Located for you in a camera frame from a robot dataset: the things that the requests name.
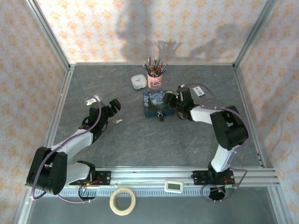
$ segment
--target pen holder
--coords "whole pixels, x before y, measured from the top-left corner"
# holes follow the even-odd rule
[[[160,75],[159,77],[152,77],[148,74],[148,87],[152,90],[157,90],[162,87],[162,77],[163,75]]]

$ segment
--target enclosure wall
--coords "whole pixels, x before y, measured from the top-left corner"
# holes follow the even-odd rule
[[[233,63],[266,0],[38,0],[70,63]]]
[[[0,217],[12,222],[65,74],[25,0],[0,4]]]
[[[299,220],[299,5],[279,0],[238,70],[267,164]]]

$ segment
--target small white device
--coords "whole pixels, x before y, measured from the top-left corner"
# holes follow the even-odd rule
[[[184,184],[181,181],[165,181],[164,190],[170,193],[182,194],[184,191]]]
[[[131,78],[131,82],[132,82],[134,89],[136,89],[136,90],[144,88],[147,85],[146,78],[142,74],[133,76]]]
[[[195,88],[192,89],[198,98],[203,98],[206,96],[206,94],[203,92],[200,86],[196,86]]]
[[[95,97],[99,102],[102,102],[101,97],[98,94],[94,95],[93,97]],[[95,102],[97,102],[97,101],[94,98],[91,98],[86,101],[86,105],[89,106]]]

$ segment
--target small white object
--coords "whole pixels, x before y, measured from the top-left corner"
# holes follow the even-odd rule
[[[142,74],[133,76],[131,78],[131,82],[132,82],[134,89],[136,89],[136,90],[144,88],[147,85],[146,78]]]
[[[170,193],[182,194],[184,191],[184,184],[181,181],[165,181],[164,190]]]
[[[193,91],[195,92],[195,94],[199,97],[199,98],[203,98],[205,96],[205,93],[203,92],[203,90],[200,88],[200,86],[196,86],[195,88],[193,88]]]
[[[100,99],[98,94],[94,95],[93,97],[95,97],[98,101],[101,102],[101,99]],[[89,106],[89,105],[93,104],[94,102],[96,102],[95,99],[93,99],[93,98],[89,99],[89,100],[86,101],[86,105]]]
[[[122,121],[122,119],[120,119],[120,120],[113,120],[112,122],[115,123],[115,124],[118,124],[118,123],[120,123],[121,121]]]
[[[116,196],[122,192],[127,193],[131,196],[131,204],[125,210],[119,210],[116,207]],[[116,215],[119,215],[119,216],[125,216],[127,214],[130,214],[133,211],[135,205],[136,205],[136,197],[135,197],[133,191],[131,191],[129,188],[118,188],[112,193],[112,195],[110,197],[110,208]]]

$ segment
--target digital thermometer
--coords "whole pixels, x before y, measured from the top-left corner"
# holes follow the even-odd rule
[[[184,184],[181,181],[165,181],[164,190],[170,193],[182,194],[184,191]]]

